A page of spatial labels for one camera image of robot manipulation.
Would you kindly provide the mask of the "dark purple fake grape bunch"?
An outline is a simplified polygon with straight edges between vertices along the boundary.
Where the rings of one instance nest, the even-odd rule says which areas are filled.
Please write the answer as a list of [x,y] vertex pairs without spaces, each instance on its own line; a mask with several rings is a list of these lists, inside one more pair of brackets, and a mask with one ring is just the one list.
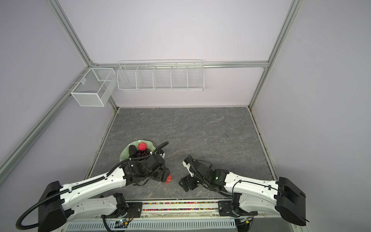
[[145,150],[137,150],[136,153],[133,155],[134,158],[141,158],[145,156],[151,155],[151,151],[148,149]]

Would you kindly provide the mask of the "dark avocado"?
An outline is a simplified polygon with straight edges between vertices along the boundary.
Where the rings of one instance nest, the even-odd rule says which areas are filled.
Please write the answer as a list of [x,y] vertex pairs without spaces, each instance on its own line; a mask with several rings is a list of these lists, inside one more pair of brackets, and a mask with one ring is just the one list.
[[129,145],[128,147],[128,153],[130,157],[133,157],[137,152],[137,148],[135,145]]

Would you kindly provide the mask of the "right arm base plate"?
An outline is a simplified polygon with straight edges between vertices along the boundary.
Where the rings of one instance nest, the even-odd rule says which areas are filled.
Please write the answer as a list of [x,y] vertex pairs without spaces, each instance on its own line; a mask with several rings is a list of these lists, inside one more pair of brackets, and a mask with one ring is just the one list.
[[242,216],[257,216],[257,211],[247,212],[242,210],[237,203],[232,200],[218,201],[218,213],[221,217],[233,217],[238,218]]

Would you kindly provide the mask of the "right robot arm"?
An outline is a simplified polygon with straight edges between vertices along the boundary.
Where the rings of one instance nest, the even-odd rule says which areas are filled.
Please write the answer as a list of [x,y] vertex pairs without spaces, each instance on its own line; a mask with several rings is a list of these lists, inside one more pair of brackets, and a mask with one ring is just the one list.
[[183,166],[188,175],[179,185],[188,192],[198,186],[231,198],[227,216],[254,216],[257,213],[280,215],[297,226],[306,226],[306,195],[285,177],[278,180],[259,180],[233,172],[215,169],[205,161],[187,156]]

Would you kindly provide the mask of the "red apple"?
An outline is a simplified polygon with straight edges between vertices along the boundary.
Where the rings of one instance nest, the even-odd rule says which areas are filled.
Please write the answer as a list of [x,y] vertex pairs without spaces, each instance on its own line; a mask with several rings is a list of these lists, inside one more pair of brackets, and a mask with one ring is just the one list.
[[138,150],[145,151],[147,149],[147,144],[144,142],[141,142],[138,144]]
[[168,177],[167,177],[167,179],[166,179],[166,181],[165,181],[165,183],[166,184],[170,183],[172,181],[172,178],[173,178],[172,175],[169,174]]

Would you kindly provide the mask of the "light green wavy fruit bowl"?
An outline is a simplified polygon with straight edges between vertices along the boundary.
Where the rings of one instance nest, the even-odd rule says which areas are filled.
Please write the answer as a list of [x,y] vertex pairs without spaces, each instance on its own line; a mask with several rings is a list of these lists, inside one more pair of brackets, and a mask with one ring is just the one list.
[[130,158],[130,156],[132,154],[134,154],[134,149],[133,147],[135,147],[136,150],[139,150],[138,149],[138,145],[141,144],[141,143],[145,143],[146,144],[146,148],[153,152],[155,150],[155,146],[154,144],[151,142],[151,141],[147,141],[147,140],[136,140],[130,144],[128,144],[124,150],[121,152],[120,156],[119,156],[119,161],[123,161],[125,159],[128,159]]

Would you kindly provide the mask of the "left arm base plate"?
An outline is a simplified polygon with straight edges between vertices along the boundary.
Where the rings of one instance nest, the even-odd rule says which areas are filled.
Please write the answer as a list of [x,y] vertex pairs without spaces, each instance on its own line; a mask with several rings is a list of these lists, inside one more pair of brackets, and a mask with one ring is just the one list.
[[119,208],[111,213],[105,214],[106,218],[139,218],[142,213],[142,202],[129,202],[125,208]]

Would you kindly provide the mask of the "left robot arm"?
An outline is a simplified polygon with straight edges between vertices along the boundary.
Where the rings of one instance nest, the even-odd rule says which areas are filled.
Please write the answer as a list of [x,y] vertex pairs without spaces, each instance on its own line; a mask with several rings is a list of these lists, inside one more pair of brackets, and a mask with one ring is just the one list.
[[143,186],[150,180],[171,181],[171,174],[160,151],[168,142],[160,144],[146,156],[129,157],[117,163],[109,172],[84,181],[61,185],[48,184],[38,203],[26,210],[16,221],[18,230],[37,228],[51,232],[64,226],[77,215],[77,206],[100,193],[125,186]]

